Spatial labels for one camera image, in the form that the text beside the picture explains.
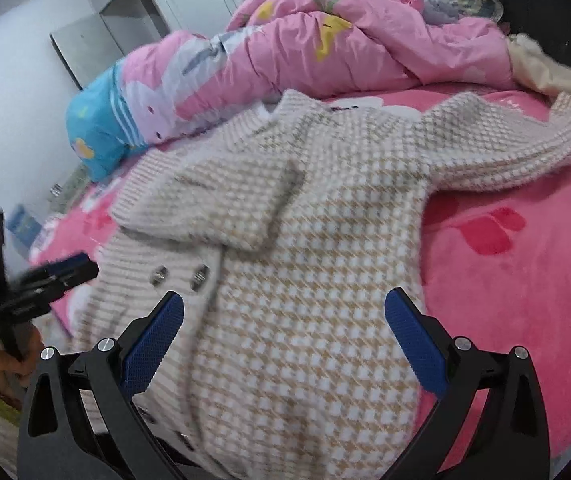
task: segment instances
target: sweater button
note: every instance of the sweater button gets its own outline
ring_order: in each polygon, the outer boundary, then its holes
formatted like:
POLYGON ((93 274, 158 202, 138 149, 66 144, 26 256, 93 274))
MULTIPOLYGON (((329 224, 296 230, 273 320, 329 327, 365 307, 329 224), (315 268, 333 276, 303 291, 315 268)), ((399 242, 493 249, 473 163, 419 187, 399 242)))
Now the sweater button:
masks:
POLYGON ((207 281, 207 277, 210 274, 210 268, 208 266, 202 265, 199 267, 196 272, 193 274, 192 279, 190 280, 190 288, 198 292, 200 288, 203 286, 203 283, 207 281))
POLYGON ((154 269, 152 275, 150 276, 150 283, 154 286, 158 286, 163 283, 168 277, 168 267, 160 266, 154 269))

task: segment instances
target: person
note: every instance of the person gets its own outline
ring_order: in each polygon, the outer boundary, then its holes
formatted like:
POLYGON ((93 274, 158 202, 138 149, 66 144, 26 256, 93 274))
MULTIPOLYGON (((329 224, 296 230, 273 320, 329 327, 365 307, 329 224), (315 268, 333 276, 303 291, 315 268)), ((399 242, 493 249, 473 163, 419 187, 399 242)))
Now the person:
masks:
POLYGON ((0 349, 0 465, 12 476, 16 476, 16 443, 22 402, 16 398, 7 374, 16 374, 21 386, 27 388, 43 348, 41 333, 32 327, 23 361, 0 349))

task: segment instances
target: beige fabric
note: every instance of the beige fabric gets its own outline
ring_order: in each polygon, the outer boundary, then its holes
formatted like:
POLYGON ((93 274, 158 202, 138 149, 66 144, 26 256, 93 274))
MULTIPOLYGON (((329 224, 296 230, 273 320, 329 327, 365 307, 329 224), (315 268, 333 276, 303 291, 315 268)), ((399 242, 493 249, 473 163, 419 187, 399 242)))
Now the beige fabric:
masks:
POLYGON ((571 68, 546 56, 536 41, 517 34, 507 39, 507 49, 515 81, 551 97, 571 95, 571 68))
POLYGON ((105 248, 81 341, 89 347, 118 335, 149 312, 148 274, 169 262, 169 276, 178 277, 164 287, 185 295, 186 319, 143 397, 187 437, 188 457, 242 479, 379 478, 408 443, 418 392, 383 300, 403 286, 423 308, 418 258, 428 195, 519 186, 571 163, 571 98, 559 97, 547 124, 473 94, 412 122, 373 108, 332 112, 287 92, 270 118, 245 112, 208 148, 213 156, 202 150, 188 162, 152 152, 134 171, 114 215, 142 232, 121 228, 105 248), (252 171, 254 160, 270 164, 252 171), (236 179, 230 161, 238 162, 236 179), (299 175, 294 187, 290 169, 299 175), (266 186, 262 171, 274 182, 266 186), (269 207, 255 206, 265 203, 262 186, 269 207), (195 187, 203 187, 203 208, 195 187), (240 203, 217 209, 208 198, 243 187, 240 203), (186 196, 210 227, 222 221, 207 237, 194 226, 195 239, 210 245, 170 239, 177 229, 185 239, 172 218, 186 196), (268 243, 227 247, 218 289, 192 292, 190 270, 219 254, 228 219, 228 236, 248 234, 236 222, 247 211, 260 229, 269 225, 268 243))

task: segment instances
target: comforter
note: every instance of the comforter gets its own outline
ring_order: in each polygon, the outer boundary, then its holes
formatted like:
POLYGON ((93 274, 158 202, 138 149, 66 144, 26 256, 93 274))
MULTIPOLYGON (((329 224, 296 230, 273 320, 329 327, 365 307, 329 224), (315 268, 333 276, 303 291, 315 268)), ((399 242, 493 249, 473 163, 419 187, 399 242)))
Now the comforter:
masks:
POLYGON ((70 140, 99 180, 127 146, 204 131, 286 89, 329 98, 434 82, 513 86, 494 23, 426 25, 422 5, 246 0, 228 30, 211 40, 180 30, 129 54, 70 106, 70 140))

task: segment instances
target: metal screw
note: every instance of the metal screw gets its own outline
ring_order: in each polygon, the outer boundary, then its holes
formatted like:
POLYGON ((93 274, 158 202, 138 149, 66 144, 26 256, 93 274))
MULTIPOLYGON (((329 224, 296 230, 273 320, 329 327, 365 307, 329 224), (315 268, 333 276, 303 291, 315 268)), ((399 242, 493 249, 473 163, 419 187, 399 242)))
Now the metal screw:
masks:
POLYGON ((52 348, 51 346, 44 348, 43 351, 41 352, 41 359, 45 361, 47 361, 47 359, 52 359, 53 357, 54 357, 54 348, 52 348))
POLYGON ((525 348, 518 346, 515 348, 515 355, 519 359, 527 359, 530 354, 528 354, 528 351, 525 348))
POLYGON ((467 352, 470 348, 472 348, 472 342, 466 337, 457 337, 454 340, 454 346, 459 350, 467 352))
POLYGON ((209 276, 209 274, 210 274, 210 267, 206 265, 202 265, 201 267, 199 267, 192 276, 192 279, 190 280, 190 288, 193 291, 198 292, 199 289, 203 286, 203 283, 207 281, 207 277, 209 276))
POLYGON ((106 337, 98 342, 98 349, 101 352, 109 352, 112 348, 114 348, 114 339, 111 337, 106 337))
POLYGON ((152 272, 152 275, 150 276, 150 283, 152 283, 152 285, 154 286, 160 285, 166 280, 167 277, 168 277, 168 267, 166 266, 157 267, 156 269, 154 269, 154 272, 152 272))

